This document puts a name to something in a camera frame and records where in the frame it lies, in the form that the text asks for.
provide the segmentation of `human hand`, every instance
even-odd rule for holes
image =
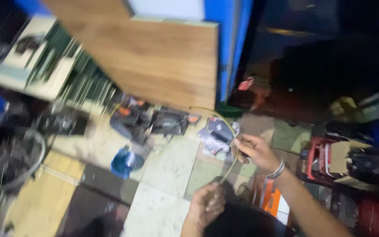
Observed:
[[[273,150],[262,137],[244,134],[236,138],[234,144],[241,152],[246,153],[265,175],[274,173],[280,166],[280,160],[274,155]],[[238,160],[243,164],[249,163],[248,158],[242,155],[239,155]]]
[[[223,187],[217,182],[208,183],[194,193],[185,222],[202,231],[224,211],[224,204]]]

